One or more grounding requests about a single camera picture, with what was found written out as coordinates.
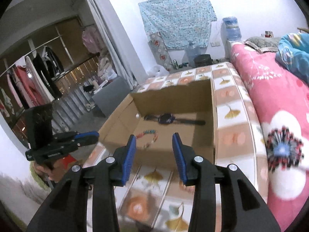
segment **beaded bracelet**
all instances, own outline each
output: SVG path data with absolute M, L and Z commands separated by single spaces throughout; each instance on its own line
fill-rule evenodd
M 146 131 L 143 131 L 142 133 L 136 135 L 136 138 L 141 138 L 143 137 L 145 134 L 153 134 L 154 135 L 154 138 L 152 139 L 151 142 L 147 142 L 145 145 L 143 145 L 143 148 L 146 149 L 148 147 L 150 147 L 151 144 L 155 143 L 156 140 L 158 139 L 158 133 L 156 130 L 146 130 Z

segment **light blue cloth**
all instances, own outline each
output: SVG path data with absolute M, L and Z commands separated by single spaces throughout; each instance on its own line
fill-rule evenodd
M 309 34 L 288 34 L 281 38 L 276 61 L 309 85 Z
M 160 32 L 167 49 L 207 47 L 217 16 L 210 0 L 148 0 L 138 4 L 146 34 Z

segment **white curtain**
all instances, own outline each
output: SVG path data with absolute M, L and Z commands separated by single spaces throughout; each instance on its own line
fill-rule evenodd
M 89 5 L 93 18 L 95 19 L 95 24 L 97 25 L 98 30 L 107 46 L 107 49 L 111 54 L 117 74 L 123 77 L 129 84 L 130 89 L 133 90 L 133 88 L 136 87 L 137 82 L 133 78 L 128 61 L 125 59 L 125 57 L 121 58 L 121 53 L 116 51 L 117 46 L 115 46 L 115 41 L 111 39 L 112 35 L 106 25 L 106 21 L 104 20 L 104 15 L 102 10 L 100 10 L 100 6 L 97 5 L 95 0 L 86 1 Z

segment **water bottle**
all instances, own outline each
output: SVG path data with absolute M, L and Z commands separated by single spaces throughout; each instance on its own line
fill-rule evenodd
M 201 54 L 200 46 L 189 42 L 189 45 L 184 49 L 189 60 L 189 65 L 195 68 L 194 58 Z
M 241 32 L 236 17 L 225 17 L 222 19 L 227 29 L 227 38 L 229 41 L 235 42 L 241 40 Z

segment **watch face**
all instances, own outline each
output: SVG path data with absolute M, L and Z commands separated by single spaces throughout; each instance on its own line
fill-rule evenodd
M 165 113 L 159 117 L 160 124 L 170 124 L 173 123 L 175 117 L 171 113 Z

